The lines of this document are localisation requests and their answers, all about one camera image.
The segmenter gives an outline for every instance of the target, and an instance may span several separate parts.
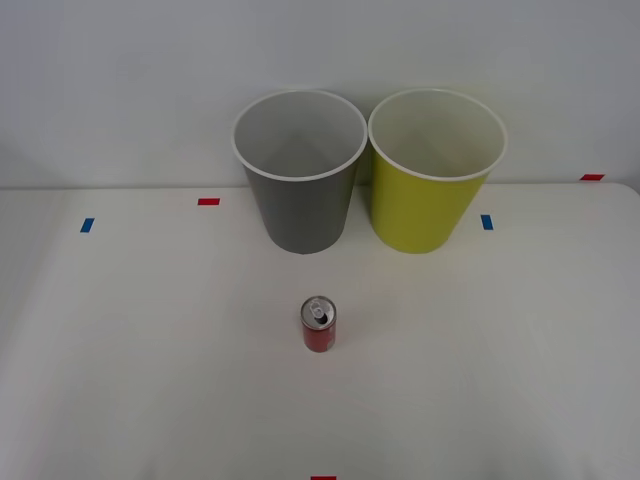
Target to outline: can lid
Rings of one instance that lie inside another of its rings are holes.
[[[336,321],[336,306],[320,295],[307,299],[300,312],[302,322],[313,330],[324,330]]]

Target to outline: pull tab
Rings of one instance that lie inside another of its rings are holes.
[[[320,325],[324,325],[329,321],[327,314],[324,312],[324,308],[322,308],[319,302],[311,302],[309,308],[311,309],[311,313],[313,313],[313,318],[315,318],[316,322]]]

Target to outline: yellow-green bin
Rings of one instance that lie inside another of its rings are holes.
[[[507,147],[506,128],[487,106],[436,88],[383,100],[369,118],[369,138],[373,229],[407,253],[447,241]]]

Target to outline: gray bin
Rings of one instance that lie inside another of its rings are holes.
[[[366,143],[360,111],[327,92],[269,95],[239,115],[234,152],[276,245],[306,254],[338,240]]]

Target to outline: bin rim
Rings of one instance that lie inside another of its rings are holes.
[[[500,152],[500,155],[498,155],[498,157],[488,167],[486,167],[486,168],[484,168],[484,169],[482,169],[482,170],[480,170],[478,172],[472,173],[470,175],[463,175],[463,176],[460,176],[460,177],[437,177],[435,175],[427,175],[427,174],[424,174],[424,173],[414,172],[413,170],[411,170],[411,169],[409,169],[407,167],[403,167],[399,163],[394,162],[393,160],[391,160],[391,158],[389,158],[389,156],[386,153],[384,153],[384,151],[378,146],[375,138],[373,137],[373,129],[372,129],[373,120],[375,119],[376,113],[378,113],[378,111],[387,102],[389,102],[391,100],[394,100],[396,97],[400,97],[402,95],[406,95],[406,94],[409,94],[409,93],[415,93],[415,92],[447,93],[447,94],[454,95],[454,96],[457,96],[457,97],[460,97],[460,98],[464,98],[465,100],[468,100],[468,101],[470,101],[472,103],[475,103],[476,105],[481,107],[483,110],[485,110],[489,114],[489,116],[491,116],[496,121],[496,123],[500,127],[500,131],[502,132],[503,145],[502,145],[502,151]],[[432,181],[436,181],[436,182],[464,182],[466,180],[473,180],[474,178],[483,177],[483,176],[487,175],[489,172],[491,172],[491,170],[493,170],[496,166],[498,166],[498,164],[502,161],[502,159],[504,158],[505,153],[507,151],[507,144],[509,142],[509,137],[507,135],[507,128],[505,127],[504,122],[498,116],[497,113],[495,113],[493,110],[491,110],[489,107],[487,107],[484,103],[480,102],[479,100],[476,100],[472,96],[467,95],[465,93],[461,93],[461,92],[458,92],[456,90],[451,90],[451,89],[448,89],[448,88],[436,88],[436,87],[411,88],[411,89],[408,89],[408,90],[402,90],[400,92],[394,93],[393,95],[390,95],[390,96],[386,97],[384,100],[382,100],[376,106],[376,108],[373,109],[373,112],[371,112],[371,115],[369,115],[368,133],[369,133],[369,140],[371,141],[371,145],[373,146],[375,151],[378,153],[378,155],[380,155],[387,163],[389,163],[393,167],[397,168],[398,170],[401,170],[404,173],[407,173],[407,174],[411,175],[412,177],[422,178],[424,180],[432,180]]]
[[[362,138],[362,142],[360,143],[360,146],[358,147],[358,150],[356,151],[356,153],[349,160],[347,160],[345,163],[339,165],[338,167],[336,167],[336,168],[334,168],[332,170],[329,170],[328,172],[319,173],[317,175],[308,175],[308,176],[305,176],[305,177],[285,177],[283,175],[274,175],[273,173],[269,173],[269,172],[265,172],[264,170],[261,170],[260,168],[252,165],[247,160],[245,160],[245,158],[240,154],[240,151],[238,150],[238,147],[236,145],[236,130],[238,128],[238,124],[240,123],[240,120],[242,120],[242,117],[244,117],[244,115],[249,110],[251,110],[253,107],[258,105],[259,103],[261,103],[261,102],[263,102],[265,100],[268,100],[270,98],[273,98],[273,97],[278,97],[280,95],[287,95],[287,94],[290,94],[290,93],[313,93],[313,94],[318,94],[318,95],[326,95],[328,97],[331,97],[331,98],[334,98],[336,100],[341,101],[342,103],[347,105],[351,110],[353,110],[356,113],[356,115],[358,116],[358,119],[360,120],[360,124],[361,124],[361,127],[363,129],[364,135],[363,135],[363,138]],[[362,152],[364,151],[365,147],[367,146],[367,140],[368,139],[369,139],[369,130],[367,128],[367,121],[365,120],[364,115],[362,115],[362,112],[353,103],[351,103],[346,98],[341,97],[340,95],[336,95],[335,93],[327,92],[325,90],[318,90],[318,89],[309,89],[309,90],[307,90],[307,89],[304,89],[304,88],[282,90],[282,91],[278,91],[278,92],[275,92],[275,93],[270,93],[268,95],[265,95],[263,97],[258,98],[254,102],[250,103],[247,107],[244,108],[244,110],[242,110],[238,114],[238,116],[236,117],[235,121],[233,122],[233,128],[232,128],[232,131],[231,131],[231,146],[233,148],[233,153],[235,154],[236,158],[238,160],[240,160],[242,165],[244,165],[246,168],[248,168],[249,170],[253,171],[254,173],[257,173],[258,175],[260,175],[262,177],[270,178],[272,180],[279,180],[279,181],[282,181],[282,182],[311,182],[311,181],[314,181],[314,180],[320,180],[322,178],[326,178],[326,177],[330,177],[332,175],[335,175],[336,173],[339,173],[342,170],[345,170],[346,168],[351,166],[354,162],[356,162],[358,160],[358,158],[360,158],[360,155],[362,154]]]

